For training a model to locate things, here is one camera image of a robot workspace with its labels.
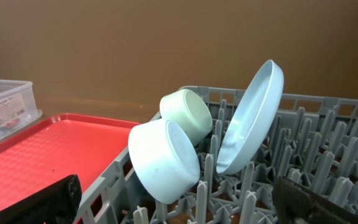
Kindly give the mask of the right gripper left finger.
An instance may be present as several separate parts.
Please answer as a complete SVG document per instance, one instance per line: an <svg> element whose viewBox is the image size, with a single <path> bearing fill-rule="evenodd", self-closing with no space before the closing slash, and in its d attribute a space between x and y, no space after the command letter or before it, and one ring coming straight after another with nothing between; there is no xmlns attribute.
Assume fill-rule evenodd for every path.
<svg viewBox="0 0 358 224"><path fill-rule="evenodd" d="M0 211L0 224L73 223L82 198L79 177L68 175Z"/></svg>

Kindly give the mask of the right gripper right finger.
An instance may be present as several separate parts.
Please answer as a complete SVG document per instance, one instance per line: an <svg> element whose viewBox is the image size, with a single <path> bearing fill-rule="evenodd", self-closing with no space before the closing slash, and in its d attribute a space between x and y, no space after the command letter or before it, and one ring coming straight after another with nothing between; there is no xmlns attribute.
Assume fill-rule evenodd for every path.
<svg viewBox="0 0 358 224"><path fill-rule="evenodd" d="M357 215L286 177L276 179L272 201L279 224L295 223L298 219L308 224L358 224Z"/></svg>

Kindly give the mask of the light blue plate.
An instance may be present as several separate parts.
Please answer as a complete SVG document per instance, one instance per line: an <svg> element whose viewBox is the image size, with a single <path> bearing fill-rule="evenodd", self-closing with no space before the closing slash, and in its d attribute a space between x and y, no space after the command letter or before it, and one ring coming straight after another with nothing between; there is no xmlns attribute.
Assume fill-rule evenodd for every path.
<svg viewBox="0 0 358 224"><path fill-rule="evenodd" d="M278 110L284 86L282 69L266 61L243 94L223 138L216 164L218 174L235 174L253 158Z"/></svg>

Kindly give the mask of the light blue bowl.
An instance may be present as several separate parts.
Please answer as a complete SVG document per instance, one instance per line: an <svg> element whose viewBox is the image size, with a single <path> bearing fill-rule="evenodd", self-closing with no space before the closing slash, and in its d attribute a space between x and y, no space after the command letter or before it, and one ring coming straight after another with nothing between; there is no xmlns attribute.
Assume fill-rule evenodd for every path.
<svg viewBox="0 0 358 224"><path fill-rule="evenodd" d="M133 127L128 149L141 184L161 203L173 203L200 179L195 149L172 120L162 118Z"/></svg>

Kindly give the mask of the mint green bowl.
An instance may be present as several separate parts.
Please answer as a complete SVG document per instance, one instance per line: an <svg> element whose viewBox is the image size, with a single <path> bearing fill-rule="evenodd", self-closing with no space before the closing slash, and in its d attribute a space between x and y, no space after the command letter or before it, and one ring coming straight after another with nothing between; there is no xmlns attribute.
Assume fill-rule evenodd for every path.
<svg viewBox="0 0 358 224"><path fill-rule="evenodd" d="M176 122L196 146L212 130L213 120L206 103L194 91L182 89L165 95L159 104L162 118Z"/></svg>

